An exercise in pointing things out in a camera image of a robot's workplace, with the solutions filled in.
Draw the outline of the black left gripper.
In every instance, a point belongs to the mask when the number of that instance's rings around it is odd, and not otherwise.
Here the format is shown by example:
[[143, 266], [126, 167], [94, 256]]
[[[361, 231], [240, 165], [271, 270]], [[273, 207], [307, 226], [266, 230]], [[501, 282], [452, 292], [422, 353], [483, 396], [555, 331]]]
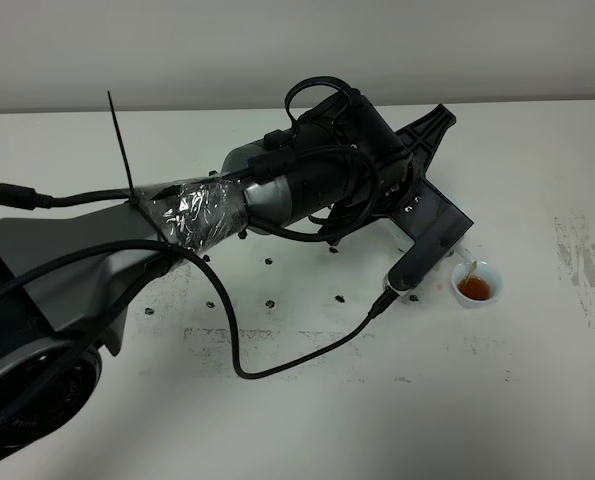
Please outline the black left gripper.
[[356, 146], [379, 170], [380, 193], [366, 226], [387, 217], [418, 247], [451, 248], [473, 225], [453, 202], [427, 179], [428, 167], [455, 116], [443, 105], [394, 131], [370, 103], [326, 105], [331, 136]]

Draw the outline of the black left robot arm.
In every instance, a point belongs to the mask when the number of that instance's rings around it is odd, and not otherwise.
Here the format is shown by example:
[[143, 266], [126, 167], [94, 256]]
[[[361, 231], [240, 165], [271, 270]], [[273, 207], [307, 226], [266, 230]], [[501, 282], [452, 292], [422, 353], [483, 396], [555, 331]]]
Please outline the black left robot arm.
[[0, 220], [0, 460], [70, 421], [117, 354], [129, 304], [182, 262], [197, 266], [238, 326], [205, 253], [248, 231], [338, 243], [391, 220], [411, 244], [386, 276], [374, 319], [414, 289], [462, 239], [470, 218], [426, 177], [455, 116], [435, 107], [393, 129], [343, 89], [287, 130], [233, 150], [199, 179], [56, 198], [0, 185], [0, 204], [33, 210], [100, 203], [70, 219]]

